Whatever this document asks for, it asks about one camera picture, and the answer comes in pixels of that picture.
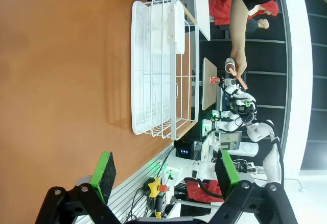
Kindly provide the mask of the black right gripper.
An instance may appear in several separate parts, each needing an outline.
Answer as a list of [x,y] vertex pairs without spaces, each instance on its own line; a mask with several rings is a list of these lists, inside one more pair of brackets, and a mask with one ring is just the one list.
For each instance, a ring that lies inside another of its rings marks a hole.
[[236,102],[232,102],[231,111],[237,114],[243,123],[250,123],[256,118],[256,103],[245,101],[242,105],[238,105]]

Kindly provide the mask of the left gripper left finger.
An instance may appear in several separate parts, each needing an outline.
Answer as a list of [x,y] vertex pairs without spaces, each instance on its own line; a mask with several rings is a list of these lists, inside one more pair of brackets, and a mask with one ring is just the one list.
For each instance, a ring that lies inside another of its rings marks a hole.
[[116,176],[113,154],[102,152],[89,182],[67,191],[50,188],[41,205],[36,223],[74,223],[88,215],[93,223],[120,223],[107,206]]

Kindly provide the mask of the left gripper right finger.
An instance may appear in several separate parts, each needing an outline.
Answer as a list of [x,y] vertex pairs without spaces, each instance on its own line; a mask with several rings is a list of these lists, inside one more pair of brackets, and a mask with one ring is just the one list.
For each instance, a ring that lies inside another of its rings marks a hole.
[[209,223],[236,223],[243,213],[252,213],[259,223],[298,223],[283,186],[241,180],[227,151],[218,152],[215,173],[224,203]]

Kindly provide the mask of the person's bare hand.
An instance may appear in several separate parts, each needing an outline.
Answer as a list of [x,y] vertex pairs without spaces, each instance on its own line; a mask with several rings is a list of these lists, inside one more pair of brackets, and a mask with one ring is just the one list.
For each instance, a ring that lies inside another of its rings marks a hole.
[[233,58],[236,65],[237,75],[240,77],[247,68],[245,50],[233,48],[230,57]]

